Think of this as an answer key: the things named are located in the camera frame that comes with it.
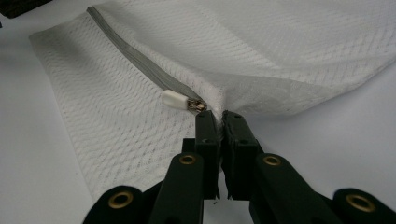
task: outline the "white zipper pull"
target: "white zipper pull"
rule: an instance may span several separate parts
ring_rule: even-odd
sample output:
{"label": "white zipper pull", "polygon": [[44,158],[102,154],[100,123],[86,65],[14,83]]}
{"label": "white zipper pull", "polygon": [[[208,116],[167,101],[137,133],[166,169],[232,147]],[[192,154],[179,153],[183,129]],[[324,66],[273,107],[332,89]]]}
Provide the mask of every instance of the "white zipper pull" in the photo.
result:
{"label": "white zipper pull", "polygon": [[163,91],[163,103],[169,107],[182,110],[190,110],[193,112],[205,111],[207,106],[202,100],[191,99],[175,91]]}

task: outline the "gray zipper tape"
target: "gray zipper tape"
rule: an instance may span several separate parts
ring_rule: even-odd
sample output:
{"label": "gray zipper tape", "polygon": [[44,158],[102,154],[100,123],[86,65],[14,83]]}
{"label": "gray zipper tape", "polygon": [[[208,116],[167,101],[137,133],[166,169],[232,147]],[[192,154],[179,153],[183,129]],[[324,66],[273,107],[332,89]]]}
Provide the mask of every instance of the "gray zipper tape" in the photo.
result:
{"label": "gray zipper tape", "polygon": [[87,12],[91,15],[96,24],[105,33],[108,39],[119,49],[136,68],[138,68],[146,77],[157,84],[161,89],[176,91],[188,96],[191,99],[202,100],[192,89],[183,83],[171,77],[161,69],[156,63],[142,54],[140,51],[125,42],[105,21],[102,15],[94,7],[89,7]]}

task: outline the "mesh laundry bag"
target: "mesh laundry bag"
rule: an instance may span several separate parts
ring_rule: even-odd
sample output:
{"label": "mesh laundry bag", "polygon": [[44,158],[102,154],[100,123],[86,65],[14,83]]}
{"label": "mesh laundry bag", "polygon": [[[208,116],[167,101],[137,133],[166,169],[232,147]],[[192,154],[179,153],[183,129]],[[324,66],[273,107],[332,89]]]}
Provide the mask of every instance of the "mesh laundry bag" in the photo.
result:
{"label": "mesh laundry bag", "polygon": [[[225,109],[290,115],[392,63],[395,11],[393,0],[119,1],[31,40],[97,199],[117,185],[161,181],[194,136],[194,115],[163,105],[164,87],[144,61],[217,118]],[[134,51],[147,58],[131,60]]]}

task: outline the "zipper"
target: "zipper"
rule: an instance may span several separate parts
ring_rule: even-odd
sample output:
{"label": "zipper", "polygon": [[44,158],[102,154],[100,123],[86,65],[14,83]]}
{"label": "zipper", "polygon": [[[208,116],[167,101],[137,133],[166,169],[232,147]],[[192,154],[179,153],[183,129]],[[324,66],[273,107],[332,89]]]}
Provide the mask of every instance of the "zipper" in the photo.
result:
{"label": "zipper", "polygon": [[107,24],[96,8],[88,7],[87,12],[125,58],[152,82],[163,89],[162,100],[165,105],[176,109],[186,109],[193,114],[207,110],[206,102],[197,93],[174,77],[171,77],[155,62],[123,40]]}

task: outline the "white table surface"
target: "white table surface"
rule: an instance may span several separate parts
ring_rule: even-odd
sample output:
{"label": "white table surface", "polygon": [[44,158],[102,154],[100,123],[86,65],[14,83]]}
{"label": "white table surface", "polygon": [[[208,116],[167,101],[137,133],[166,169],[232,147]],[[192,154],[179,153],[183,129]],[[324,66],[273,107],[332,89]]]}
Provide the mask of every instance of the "white table surface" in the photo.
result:
{"label": "white table surface", "polygon": [[[0,224],[81,223],[93,205],[49,78],[28,36],[105,0],[54,0],[0,16]],[[357,188],[396,210],[396,64],[359,89],[289,118],[248,116],[267,152],[325,196]],[[251,223],[248,204],[205,202],[205,223]]]}

